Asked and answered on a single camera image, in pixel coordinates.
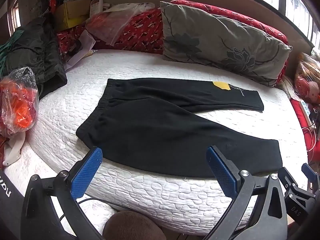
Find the yellow cardboard box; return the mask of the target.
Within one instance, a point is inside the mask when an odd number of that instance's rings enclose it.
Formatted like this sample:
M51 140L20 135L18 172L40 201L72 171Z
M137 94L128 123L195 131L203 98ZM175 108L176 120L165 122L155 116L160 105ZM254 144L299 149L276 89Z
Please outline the yellow cardboard box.
M91 0L75 0L63 3L55 13L55 30L64 31L82 24L89 18Z

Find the clear plastic bag on blanket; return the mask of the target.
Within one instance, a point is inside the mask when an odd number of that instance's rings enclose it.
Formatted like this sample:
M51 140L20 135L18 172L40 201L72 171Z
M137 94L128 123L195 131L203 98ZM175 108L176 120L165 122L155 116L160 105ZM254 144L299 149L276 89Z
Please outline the clear plastic bag on blanket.
M116 4L86 21L86 30L106 44L114 46L130 20L143 12L154 9L153 3Z

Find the brown trousered knee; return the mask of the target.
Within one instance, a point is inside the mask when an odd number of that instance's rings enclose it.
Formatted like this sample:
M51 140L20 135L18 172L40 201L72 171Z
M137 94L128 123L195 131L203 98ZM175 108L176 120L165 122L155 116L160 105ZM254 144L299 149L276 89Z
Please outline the brown trousered knee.
M115 240L167 239L155 222L135 211L120 211L112 215L104 226L103 237Z

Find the black jacket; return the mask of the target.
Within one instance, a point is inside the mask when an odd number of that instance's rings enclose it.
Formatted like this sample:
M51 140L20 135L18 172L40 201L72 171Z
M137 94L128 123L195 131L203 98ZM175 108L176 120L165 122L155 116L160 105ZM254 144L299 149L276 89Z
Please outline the black jacket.
M51 20L38 17L19 27L1 45L1 77L29 67L39 90L39 98L67 84L59 44Z

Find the grey floral pillow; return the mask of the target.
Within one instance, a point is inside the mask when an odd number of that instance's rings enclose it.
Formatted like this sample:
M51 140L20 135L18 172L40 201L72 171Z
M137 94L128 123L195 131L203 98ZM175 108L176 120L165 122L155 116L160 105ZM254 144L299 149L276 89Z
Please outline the grey floral pillow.
M172 61L224 69L273 87L291 46L268 33L187 5L160 2L163 54Z

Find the red floral blanket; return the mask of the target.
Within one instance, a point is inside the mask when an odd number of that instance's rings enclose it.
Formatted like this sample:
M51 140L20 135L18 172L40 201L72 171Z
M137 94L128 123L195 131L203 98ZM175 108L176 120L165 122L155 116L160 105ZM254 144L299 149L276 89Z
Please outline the red floral blanket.
M214 5L192 2L187 0L172 0L171 3L182 4L190 7L202 9L205 12L214 15L221 15L227 18L237 20L241 23L256 27L269 35L289 44L287 37L276 28L266 25L249 16L234 12ZM67 53L76 40L79 39L85 25L80 24L69 30L57 33L57 39L61 53ZM130 50L144 53L161 54L163 53L163 23L161 11L159 8L134 16L120 33L114 46L106 44L101 39L95 37L94 49L115 49Z

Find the doll in plastic bag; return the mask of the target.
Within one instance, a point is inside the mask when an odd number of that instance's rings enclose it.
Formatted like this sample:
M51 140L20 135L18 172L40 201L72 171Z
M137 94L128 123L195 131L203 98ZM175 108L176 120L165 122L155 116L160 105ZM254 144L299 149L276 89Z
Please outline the doll in plastic bag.
M306 53L298 55L295 90L305 102L319 105L319 62Z

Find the black pants yellow patch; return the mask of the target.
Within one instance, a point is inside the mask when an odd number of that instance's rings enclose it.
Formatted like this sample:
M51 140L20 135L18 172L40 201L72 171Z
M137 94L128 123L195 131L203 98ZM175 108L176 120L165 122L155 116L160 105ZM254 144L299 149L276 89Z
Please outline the black pants yellow patch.
M282 167L279 143L234 131L199 116L244 109L262 112L260 95L211 81L109 79L97 107L76 130L104 158L135 169L180 177L211 178L205 157L215 145L237 168L251 174Z

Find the white bottle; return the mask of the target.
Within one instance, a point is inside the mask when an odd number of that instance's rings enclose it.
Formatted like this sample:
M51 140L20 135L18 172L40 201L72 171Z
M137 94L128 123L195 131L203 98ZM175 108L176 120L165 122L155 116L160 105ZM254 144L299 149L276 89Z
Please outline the white bottle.
M90 4L89 16L92 17L101 12L103 12L103 0L92 0Z

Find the bag with orange items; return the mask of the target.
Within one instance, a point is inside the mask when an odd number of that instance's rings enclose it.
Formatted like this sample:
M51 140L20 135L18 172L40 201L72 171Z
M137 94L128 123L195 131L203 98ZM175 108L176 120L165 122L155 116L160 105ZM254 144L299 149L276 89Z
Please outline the bag with orange items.
M39 92L31 68L13 70L1 79L1 135L31 129L37 119Z

